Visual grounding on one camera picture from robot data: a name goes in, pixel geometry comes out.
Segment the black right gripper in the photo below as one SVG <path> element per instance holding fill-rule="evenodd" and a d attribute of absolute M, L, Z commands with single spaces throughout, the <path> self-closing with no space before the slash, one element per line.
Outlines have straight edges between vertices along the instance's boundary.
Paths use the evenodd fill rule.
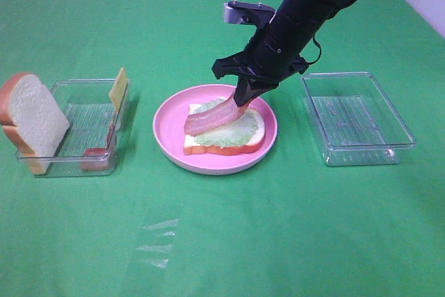
<path fill-rule="evenodd" d="M 291 64 L 308 42 L 305 25 L 272 22 L 257 30 L 243 51 L 216 60 L 212 71 L 218 79 L 228 74 L 239 76 L 234 101 L 237 106 L 245 106 L 277 87 L 258 86 L 257 81 L 277 84 L 291 75 Z"/>

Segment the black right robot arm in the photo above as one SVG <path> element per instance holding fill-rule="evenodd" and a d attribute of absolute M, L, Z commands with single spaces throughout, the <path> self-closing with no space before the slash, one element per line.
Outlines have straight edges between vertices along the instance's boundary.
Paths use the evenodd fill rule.
<path fill-rule="evenodd" d="M 289 76 L 302 74 L 310 65 L 300 52 L 315 40 L 317 30 L 356 0 L 283 0 L 278 9 L 260 3 L 229 1 L 225 21 L 256 26 L 243 51 L 215 61 L 216 78 L 238 76 L 234 92 L 237 106 L 244 106 L 275 89 Z"/>

